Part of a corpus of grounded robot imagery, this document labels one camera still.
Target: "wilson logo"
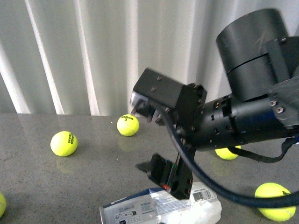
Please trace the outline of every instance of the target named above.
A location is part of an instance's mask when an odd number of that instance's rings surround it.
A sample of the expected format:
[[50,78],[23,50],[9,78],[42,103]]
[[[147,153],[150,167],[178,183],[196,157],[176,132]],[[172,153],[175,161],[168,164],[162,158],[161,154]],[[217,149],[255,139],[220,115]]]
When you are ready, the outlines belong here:
[[121,118],[124,118],[124,119],[125,119],[125,121],[127,121],[127,119],[134,120],[133,118],[131,118],[131,117],[128,117],[128,116],[122,116]]

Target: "black cylinder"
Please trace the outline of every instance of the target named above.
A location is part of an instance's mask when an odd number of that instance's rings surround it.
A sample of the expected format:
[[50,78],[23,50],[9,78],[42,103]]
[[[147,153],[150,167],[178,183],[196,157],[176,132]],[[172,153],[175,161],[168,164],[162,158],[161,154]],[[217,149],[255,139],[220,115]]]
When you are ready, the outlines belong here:
[[241,102],[267,93],[276,83],[265,55],[266,42],[288,37],[279,11],[262,9],[230,23],[216,42],[232,93]]
[[200,151],[294,135],[275,117],[269,98],[240,102],[225,96],[194,112],[195,132],[187,140]]

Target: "granite countertop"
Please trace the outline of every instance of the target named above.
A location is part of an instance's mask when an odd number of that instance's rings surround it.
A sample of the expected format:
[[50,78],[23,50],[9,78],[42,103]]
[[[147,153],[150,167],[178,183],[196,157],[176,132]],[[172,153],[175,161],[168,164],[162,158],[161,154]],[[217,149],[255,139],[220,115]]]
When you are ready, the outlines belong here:
[[[140,119],[140,130],[121,136],[117,117],[0,114],[0,191],[7,200],[1,224],[100,224],[99,206],[156,187],[135,164],[159,152],[175,160],[177,152],[165,127]],[[50,149],[57,132],[73,132],[76,152],[59,157]],[[277,156],[283,140],[254,143],[247,150]],[[220,159],[214,151],[197,152],[196,161],[227,188],[253,195],[265,182],[277,182],[291,192],[299,189],[298,146],[276,164],[238,157]],[[269,224],[257,209],[219,196],[218,224]],[[286,224],[299,223],[299,211]]]

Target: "plastic package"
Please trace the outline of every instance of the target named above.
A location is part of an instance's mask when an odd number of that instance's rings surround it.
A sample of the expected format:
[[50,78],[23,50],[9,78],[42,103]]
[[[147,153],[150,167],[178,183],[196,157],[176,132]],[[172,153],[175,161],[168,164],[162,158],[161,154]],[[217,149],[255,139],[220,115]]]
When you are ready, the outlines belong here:
[[194,182],[189,200],[152,188],[100,207],[100,215],[102,224],[215,224],[221,203],[215,192]]

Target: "black cable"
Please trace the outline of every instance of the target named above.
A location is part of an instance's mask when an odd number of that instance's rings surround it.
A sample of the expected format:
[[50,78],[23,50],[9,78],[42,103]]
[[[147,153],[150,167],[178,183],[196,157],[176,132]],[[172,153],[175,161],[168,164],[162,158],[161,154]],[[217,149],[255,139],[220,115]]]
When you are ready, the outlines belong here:
[[173,127],[173,122],[169,115],[165,112],[162,106],[156,102],[150,102],[150,104],[156,108],[167,127],[168,133],[171,136],[171,140],[177,148],[181,158],[184,160],[188,168],[209,188],[215,191],[217,194],[239,204],[247,205],[249,207],[256,208],[283,208],[299,205],[299,191],[296,191],[293,194],[281,197],[273,198],[255,198],[246,195],[239,195],[234,193],[215,181],[213,181],[205,172],[194,162],[193,158],[190,156],[188,151],[185,149],[183,143],[180,140],[180,137],[176,133],[176,130]]
[[247,150],[240,150],[236,147],[228,147],[229,151],[233,154],[239,155],[239,156],[243,156],[246,158],[250,158],[252,160],[258,161],[258,162],[265,162],[265,163],[275,163],[278,161],[281,161],[285,154],[287,153],[287,151],[292,147],[292,145],[296,144],[298,141],[295,138],[288,138],[285,140],[284,143],[282,143],[281,146],[281,155],[277,156],[277,157],[268,157],[268,156],[264,156],[264,155],[259,155]]

